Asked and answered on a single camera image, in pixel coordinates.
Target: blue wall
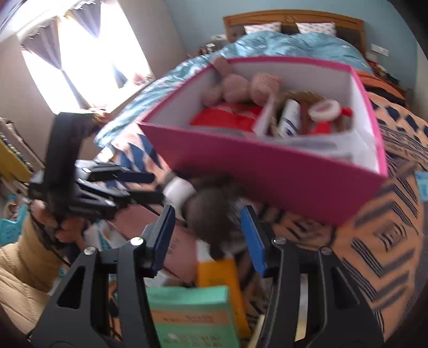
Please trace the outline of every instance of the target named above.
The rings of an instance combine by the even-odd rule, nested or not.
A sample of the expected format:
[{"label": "blue wall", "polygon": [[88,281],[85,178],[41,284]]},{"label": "blue wall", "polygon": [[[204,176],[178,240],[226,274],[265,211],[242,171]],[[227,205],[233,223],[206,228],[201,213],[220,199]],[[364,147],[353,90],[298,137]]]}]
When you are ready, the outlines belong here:
[{"label": "blue wall", "polygon": [[308,9],[362,19],[371,44],[389,50],[378,62],[396,75],[403,87],[416,81],[416,39],[387,0],[165,0],[188,51],[224,33],[223,16],[269,9]]}]

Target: white tape roll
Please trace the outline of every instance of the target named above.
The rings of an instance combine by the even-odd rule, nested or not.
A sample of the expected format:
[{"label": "white tape roll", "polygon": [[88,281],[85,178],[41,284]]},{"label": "white tape roll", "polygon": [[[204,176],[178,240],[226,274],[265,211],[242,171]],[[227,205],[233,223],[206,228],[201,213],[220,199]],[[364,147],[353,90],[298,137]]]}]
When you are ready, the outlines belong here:
[{"label": "white tape roll", "polygon": [[316,103],[308,110],[309,117],[314,122],[330,122],[338,118],[341,113],[339,102],[333,99]]},{"label": "white tape roll", "polygon": [[175,216],[180,220],[184,220],[181,215],[183,204],[195,194],[196,190],[193,185],[180,177],[172,179],[163,189],[163,195],[166,199],[165,203],[174,207]]}]

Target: blue duvet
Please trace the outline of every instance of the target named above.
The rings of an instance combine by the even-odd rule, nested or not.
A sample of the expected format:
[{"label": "blue duvet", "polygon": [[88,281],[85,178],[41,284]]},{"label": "blue duvet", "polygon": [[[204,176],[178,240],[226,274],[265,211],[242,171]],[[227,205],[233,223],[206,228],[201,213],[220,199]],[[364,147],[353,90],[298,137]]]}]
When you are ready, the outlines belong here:
[{"label": "blue duvet", "polygon": [[372,73],[370,66],[354,46],[331,35],[309,33],[290,36],[268,31],[246,35],[218,52],[181,63],[164,77],[152,83],[129,103],[116,119],[100,130],[94,140],[96,146],[106,147],[129,123],[165,98],[183,81],[205,68],[212,55],[217,54],[222,54],[226,58],[254,56],[313,57],[349,64],[357,70]]}]

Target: bottle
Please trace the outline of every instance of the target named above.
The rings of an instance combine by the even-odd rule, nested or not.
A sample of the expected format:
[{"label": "bottle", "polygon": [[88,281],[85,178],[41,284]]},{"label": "bottle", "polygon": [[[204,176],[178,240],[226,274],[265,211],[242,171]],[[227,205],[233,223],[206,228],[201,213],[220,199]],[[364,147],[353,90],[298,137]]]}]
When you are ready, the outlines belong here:
[{"label": "bottle", "polygon": [[294,99],[287,100],[279,120],[278,134],[282,138],[298,135],[300,123],[300,104]]},{"label": "bottle", "polygon": [[235,314],[235,323],[240,338],[251,336],[245,313],[244,300],[239,286],[238,268],[230,253],[225,253],[223,260],[215,261],[209,253],[209,244],[203,240],[196,242],[198,259],[196,285],[200,288],[227,285],[230,301]]}]

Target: curtain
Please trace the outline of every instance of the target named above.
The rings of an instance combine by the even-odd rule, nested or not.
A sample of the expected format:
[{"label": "curtain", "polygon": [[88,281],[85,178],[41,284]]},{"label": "curtain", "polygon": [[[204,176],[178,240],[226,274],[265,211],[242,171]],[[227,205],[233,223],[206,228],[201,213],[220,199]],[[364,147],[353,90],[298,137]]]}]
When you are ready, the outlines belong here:
[{"label": "curtain", "polygon": [[0,1],[0,34],[26,0]]},{"label": "curtain", "polygon": [[[83,26],[91,35],[98,38],[101,30],[101,0],[83,1],[67,13]],[[112,63],[114,78],[119,88],[126,83],[127,78]]]},{"label": "curtain", "polygon": [[46,23],[46,25],[39,28],[38,33],[25,39],[22,46],[26,50],[43,58],[55,68],[61,70],[79,106],[82,109],[89,109],[91,105],[82,97],[77,88],[73,85],[73,82],[70,80],[67,73],[62,68],[58,38],[58,21],[58,17],[51,19]]}]

